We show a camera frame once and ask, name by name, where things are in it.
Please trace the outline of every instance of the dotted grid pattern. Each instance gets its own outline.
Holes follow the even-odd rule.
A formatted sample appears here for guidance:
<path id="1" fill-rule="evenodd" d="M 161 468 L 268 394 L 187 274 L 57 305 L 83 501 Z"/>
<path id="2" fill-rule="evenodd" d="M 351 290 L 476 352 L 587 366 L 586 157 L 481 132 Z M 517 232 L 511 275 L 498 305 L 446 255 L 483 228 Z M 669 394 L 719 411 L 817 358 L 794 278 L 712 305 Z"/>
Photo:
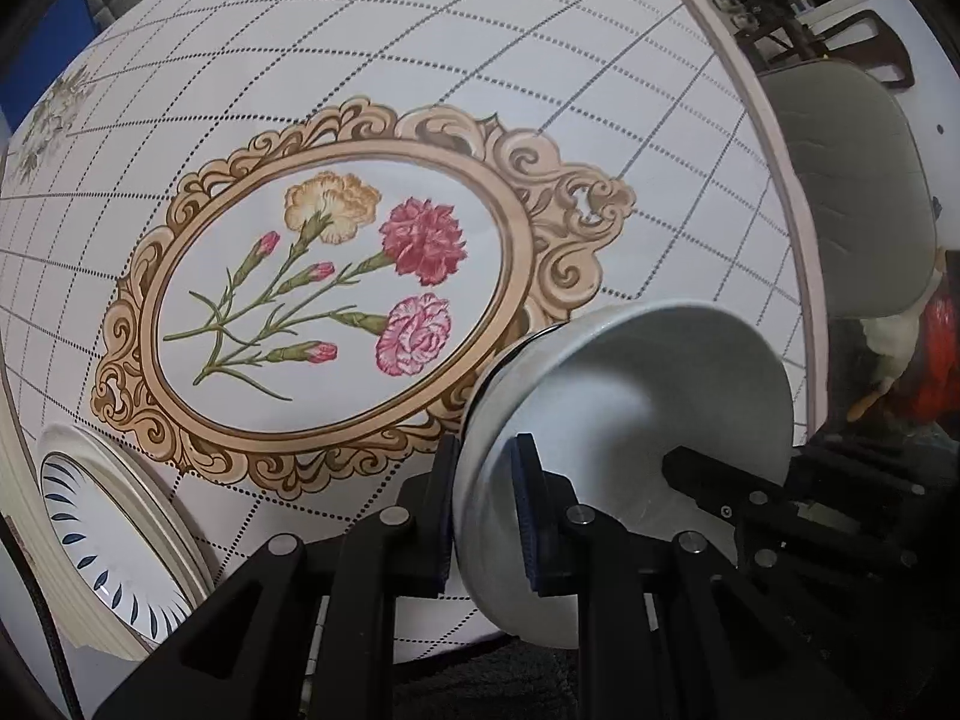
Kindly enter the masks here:
<path id="1" fill-rule="evenodd" d="M 176 182 L 268 128 L 366 95 L 405 112 L 448 103 L 537 127 L 565 159 L 624 178 L 637 211 L 599 254 L 583 311 L 705 298 L 781 352 L 805 437 L 805 350 L 781 199 L 750 119 L 680 0 L 145 0 L 74 63 L 83 102 L 56 160 L 0 189 L 0 337 L 28 442 L 51 421 L 115 435 L 89 409 L 100 328 L 136 240 Z M 11 143 L 16 165 L 23 132 Z M 429 457 L 284 502 L 145 463 L 216 581 L 273 533 L 312 541 L 395 501 Z M 491 635 L 454 566 L 448 596 L 403 599 L 395 656 Z"/>

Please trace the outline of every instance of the pink carnation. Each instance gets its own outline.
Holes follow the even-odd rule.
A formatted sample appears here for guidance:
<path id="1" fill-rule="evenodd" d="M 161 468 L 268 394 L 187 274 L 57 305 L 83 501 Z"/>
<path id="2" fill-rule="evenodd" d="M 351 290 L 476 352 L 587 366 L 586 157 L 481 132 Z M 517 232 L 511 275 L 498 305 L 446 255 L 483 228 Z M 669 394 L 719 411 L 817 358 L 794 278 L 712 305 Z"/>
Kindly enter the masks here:
<path id="1" fill-rule="evenodd" d="M 323 281 L 323 279 L 333 275 L 333 271 L 336 271 L 333 263 L 317 263 L 310 269 L 310 281 Z"/>
<path id="2" fill-rule="evenodd" d="M 306 358 L 310 362 L 329 362 L 337 359 L 337 344 L 317 341 L 306 349 Z"/>
<path id="3" fill-rule="evenodd" d="M 432 201 L 415 197 L 390 211 L 380 232 L 383 250 L 397 263 L 398 274 L 416 274 L 424 287 L 456 274 L 457 263 L 467 259 L 467 252 L 452 212 L 452 205 L 434 207 Z"/>
<path id="4" fill-rule="evenodd" d="M 256 243 L 256 253 L 260 257 L 267 257 L 274 249 L 277 248 L 277 244 L 280 242 L 280 233 L 275 230 L 271 230 L 269 233 L 265 234 L 259 241 Z"/>
<path id="5" fill-rule="evenodd" d="M 413 376 L 435 360 L 449 336 L 448 300 L 434 293 L 405 298 L 376 342 L 376 365 L 390 376 Z"/>

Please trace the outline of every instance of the black cable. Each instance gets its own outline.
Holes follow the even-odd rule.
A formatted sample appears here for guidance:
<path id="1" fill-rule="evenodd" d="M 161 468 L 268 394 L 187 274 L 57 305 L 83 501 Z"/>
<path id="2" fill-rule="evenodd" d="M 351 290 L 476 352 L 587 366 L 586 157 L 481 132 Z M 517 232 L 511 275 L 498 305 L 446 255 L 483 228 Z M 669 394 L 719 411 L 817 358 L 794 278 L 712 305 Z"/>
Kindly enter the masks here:
<path id="1" fill-rule="evenodd" d="M 0 512 L 0 541 L 7 549 L 13 565 L 16 566 L 20 579 L 26 586 L 27 593 L 30 593 L 30 600 L 34 602 L 34 608 L 37 610 L 37 619 L 40 620 L 40 627 L 43 630 L 43 637 L 47 640 L 47 649 L 50 650 L 50 659 L 54 661 L 54 671 L 56 671 L 56 680 L 59 682 L 67 711 L 70 712 L 70 720 L 83 720 L 83 709 L 80 708 L 80 699 L 77 698 L 77 690 L 73 685 L 73 678 L 70 677 L 70 667 L 66 664 L 64 656 L 64 645 L 59 640 L 59 634 L 56 632 L 54 617 L 50 613 L 50 607 L 47 605 L 47 599 L 43 597 L 43 591 L 40 589 L 40 583 L 27 562 L 27 556 L 23 554 L 20 545 L 17 543 L 13 532 L 7 524 L 3 512 Z"/>

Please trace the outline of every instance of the yellow carnation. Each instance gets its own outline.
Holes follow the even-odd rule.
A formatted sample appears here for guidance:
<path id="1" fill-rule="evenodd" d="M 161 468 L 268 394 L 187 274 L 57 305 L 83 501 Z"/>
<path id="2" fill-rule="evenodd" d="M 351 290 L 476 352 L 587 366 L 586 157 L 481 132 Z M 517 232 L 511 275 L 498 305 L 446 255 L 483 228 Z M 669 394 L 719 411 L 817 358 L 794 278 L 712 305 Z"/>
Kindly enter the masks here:
<path id="1" fill-rule="evenodd" d="M 320 232 L 325 244 L 352 240 L 357 230 L 376 218 L 380 192 L 353 173 L 337 175 L 324 170 L 302 184 L 291 186 L 284 199 L 283 221 L 295 232 L 315 214 L 329 215 L 330 224 Z"/>

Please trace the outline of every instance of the ornate gold frame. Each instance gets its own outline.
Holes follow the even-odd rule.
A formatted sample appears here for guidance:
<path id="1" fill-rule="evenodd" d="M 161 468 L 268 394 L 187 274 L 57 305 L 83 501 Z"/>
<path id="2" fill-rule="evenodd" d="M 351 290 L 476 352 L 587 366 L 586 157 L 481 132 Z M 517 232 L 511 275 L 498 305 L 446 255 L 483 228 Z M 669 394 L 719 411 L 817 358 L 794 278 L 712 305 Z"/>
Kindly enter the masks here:
<path id="1" fill-rule="evenodd" d="M 504 266 L 483 319 L 438 370 L 356 418 L 298 433 L 256 434 L 197 415 L 166 384 L 157 363 L 158 308 L 181 256 L 218 215 L 268 181 L 365 158 L 442 170 L 484 201 L 500 232 Z M 174 461 L 219 483 L 250 474 L 285 499 L 354 472 L 379 473 L 388 461 L 432 452 L 443 431 L 456 430 L 477 371 L 499 349 L 565 322 L 596 295 L 596 252 L 619 235 L 634 200 L 622 180 L 564 163 L 547 136 L 506 130 L 496 117 L 474 119 L 450 106 L 397 117 L 366 98 L 325 108 L 304 124 L 257 135 L 229 159 L 181 180 L 166 223 L 138 242 L 130 270 L 117 282 L 91 408 L 113 428 L 133 431 L 157 461 Z M 426 420 L 403 424 L 417 413 Z"/>

